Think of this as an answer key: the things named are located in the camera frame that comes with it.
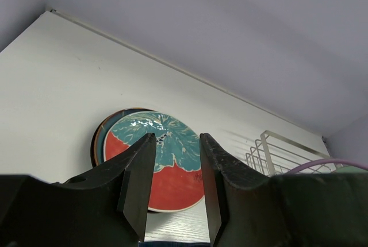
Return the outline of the mint green flower plate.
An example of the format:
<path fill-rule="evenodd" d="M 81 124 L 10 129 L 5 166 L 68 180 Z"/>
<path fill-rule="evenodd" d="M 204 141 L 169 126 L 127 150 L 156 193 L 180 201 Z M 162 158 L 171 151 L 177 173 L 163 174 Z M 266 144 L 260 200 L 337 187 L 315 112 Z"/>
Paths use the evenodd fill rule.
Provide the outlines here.
<path fill-rule="evenodd" d="M 358 168 L 352 165 L 343 165 L 342 167 L 337 168 L 333 171 L 333 173 L 365 173 L 366 169 Z"/>

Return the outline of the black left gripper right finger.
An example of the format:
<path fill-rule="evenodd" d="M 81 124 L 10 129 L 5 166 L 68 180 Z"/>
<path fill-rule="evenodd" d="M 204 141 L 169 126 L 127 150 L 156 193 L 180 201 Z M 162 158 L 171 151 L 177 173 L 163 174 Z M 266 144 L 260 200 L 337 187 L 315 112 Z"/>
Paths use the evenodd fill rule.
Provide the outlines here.
<path fill-rule="evenodd" d="M 200 135 L 212 246 L 366 246 L 367 174 L 265 176 Z"/>

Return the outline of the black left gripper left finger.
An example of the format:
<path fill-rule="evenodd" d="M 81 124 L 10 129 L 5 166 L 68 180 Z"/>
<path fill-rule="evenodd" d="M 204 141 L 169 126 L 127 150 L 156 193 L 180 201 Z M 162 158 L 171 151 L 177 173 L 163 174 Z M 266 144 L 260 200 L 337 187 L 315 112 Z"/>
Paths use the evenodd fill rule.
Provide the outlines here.
<path fill-rule="evenodd" d="M 144 240 L 156 137 L 142 136 L 112 159 L 46 183 L 1 176 L 2 246 L 138 246 Z"/>

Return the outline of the red and teal plate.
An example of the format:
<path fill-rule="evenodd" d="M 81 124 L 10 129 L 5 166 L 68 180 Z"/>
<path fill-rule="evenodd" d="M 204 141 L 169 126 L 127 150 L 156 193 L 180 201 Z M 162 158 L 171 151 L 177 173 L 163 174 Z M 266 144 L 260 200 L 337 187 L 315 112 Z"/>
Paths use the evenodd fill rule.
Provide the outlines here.
<path fill-rule="evenodd" d="M 156 159 L 148 209 L 171 213 L 204 198 L 199 136 L 180 120 L 149 109 L 125 109 L 108 116 L 91 143 L 99 165 L 127 150 L 147 133 L 156 136 Z"/>

